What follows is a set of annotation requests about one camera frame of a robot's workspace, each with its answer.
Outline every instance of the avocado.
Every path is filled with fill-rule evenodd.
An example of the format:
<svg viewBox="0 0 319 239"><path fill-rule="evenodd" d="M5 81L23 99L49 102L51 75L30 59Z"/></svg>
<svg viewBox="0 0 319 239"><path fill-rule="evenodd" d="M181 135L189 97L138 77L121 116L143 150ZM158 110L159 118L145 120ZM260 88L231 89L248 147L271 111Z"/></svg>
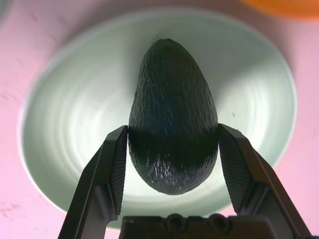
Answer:
<svg viewBox="0 0 319 239"><path fill-rule="evenodd" d="M192 56L171 39L146 52L129 118L129 150L142 179L168 195L186 193L211 174L218 118Z"/></svg>

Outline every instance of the bowl rim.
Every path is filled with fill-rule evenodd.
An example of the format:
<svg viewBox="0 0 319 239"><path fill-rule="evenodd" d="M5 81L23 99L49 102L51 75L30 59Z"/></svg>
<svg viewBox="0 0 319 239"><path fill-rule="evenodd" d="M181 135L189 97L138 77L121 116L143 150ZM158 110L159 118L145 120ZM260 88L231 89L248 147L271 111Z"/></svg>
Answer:
<svg viewBox="0 0 319 239"><path fill-rule="evenodd" d="M154 15L160 17L161 15L165 14L191 14L193 16L203 17L203 18L210 18L218 21L223 21L231 24L235 28L239 28L241 30L246 31L248 34L254 35L258 40L263 42L269 49L273 49L274 55L276 54L276 57L282 62L282 65L285 67L287 71L287 78L290 80L291 85L291 93L293 96L293 119L292 119L292 127L289 132L289 135L287 135L287 140L284 145L284 147L281 149L280 153L278 154L278 157L276 161L273 163L273 167L275 168L278 163L280 162L281 158L283 157L284 153L287 151L287 148L290 145L290 142L292 140L292 137L294 135L295 129L296 129L296 122L297 122L297 113L298 113L298 98L297 98L297 90L296 85L294 82L294 77L292 74L292 71L286 62L286 59L283 57L281 51L277 48L277 46L264 34L259 32L257 29L255 29L253 26L243 22L241 19L238 19L236 17L233 17L231 15L227 15L224 13L220 13L217 11L214 11L213 9L204 9L200 7L189 7L189 6L161 6L161 7L147 7L142 10L132 10L129 12L121 13L116 16L112 16L110 19L107 19L101 23L98 23L92 27L89 27L88 29L80 32L80 34L77 34L74 38L72 38L69 42L67 42L61 49L59 49L51 59L49 59L42 68L42 70L39 72L39 74L34 78L34 80L31 83L30 90L28 91L28 95L25 97L24 102L21 107L20 114L18 116L18 124L17 124L17 144L18 144L18 153L19 158L21 160L21 163L23 165L23 168L25 172L27 173L28 178L30 179L31 183L34 185L34 187L37 189L37 191L54 207L56 207L59 211L66 213L65 210L60 208L58 205L53 203L49 197L47 197L42 190L38 187L38 185L35 182L35 179L33 178L28 164L27 159L24 154L24 129L25 129L25 123L26 118L28 115L28 111L31 107L31 103L34 100L34 97L38 93L38 90L41 88L47 77L56 69L56 67L63 61L63 59L66 59L70 54L77 51L83 44L86 44L90 42L90 40L96 38L100 34L105 33L106 31L110 31L112 29L117 28L118 26L123 26L125 24L128 24L132 19L134 21L137 21L139 19L147 19L149 17L153 17ZM224 207L220 208L219 211L224 210L230 206L229 203L225 205Z"/></svg>

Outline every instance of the pink surface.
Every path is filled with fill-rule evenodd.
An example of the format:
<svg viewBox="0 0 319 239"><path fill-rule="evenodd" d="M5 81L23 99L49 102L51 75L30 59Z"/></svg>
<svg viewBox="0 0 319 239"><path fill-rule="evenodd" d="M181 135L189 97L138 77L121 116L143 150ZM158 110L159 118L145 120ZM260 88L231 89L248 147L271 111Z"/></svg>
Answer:
<svg viewBox="0 0 319 239"><path fill-rule="evenodd" d="M50 56L74 32L103 19L97 17L97 9L115 14L115 9L138 8L137 2L116 4L121 7L105 0L16 0L0 23L2 239L58 236L65 215L37 192L23 170L17 150L18 116L32 83ZM269 18L233 1L202 1L197 5L227 12L254 25L287 57L296 79L299 111L293 139L276 172L311 232L319 235L319 23ZM231 208L222 213L234 214ZM108 238L117 238L118 234L107 231Z"/></svg>

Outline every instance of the textured avocado skin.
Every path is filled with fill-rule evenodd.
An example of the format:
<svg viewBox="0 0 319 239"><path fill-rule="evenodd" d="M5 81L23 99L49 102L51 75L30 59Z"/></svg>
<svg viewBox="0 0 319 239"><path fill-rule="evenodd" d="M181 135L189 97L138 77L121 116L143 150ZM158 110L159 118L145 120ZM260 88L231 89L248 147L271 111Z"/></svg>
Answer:
<svg viewBox="0 0 319 239"><path fill-rule="evenodd" d="M129 119L132 163L155 190L179 195L204 182L217 157L218 118L192 56L161 39L146 52Z"/></svg>

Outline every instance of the bowl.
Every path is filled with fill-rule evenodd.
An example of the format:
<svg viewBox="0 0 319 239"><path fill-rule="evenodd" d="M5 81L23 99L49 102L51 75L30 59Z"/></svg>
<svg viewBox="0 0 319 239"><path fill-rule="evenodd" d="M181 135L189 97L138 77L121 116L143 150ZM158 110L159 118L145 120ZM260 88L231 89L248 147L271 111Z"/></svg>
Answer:
<svg viewBox="0 0 319 239"><path fill-rule="evenodd" d="M150 8L113 18L62 49L22 109L22 163L34 186L66 212L85 165L106 135L128 124L142 58L156 40L179 42L212 92L219 122L239 129L272 165L291 138L297 112L291 71L260 33L225 15L193 8ZM230 204L221 163L179 196L161 194L137 174L130 156L122 216L206 216Z"/></svg>

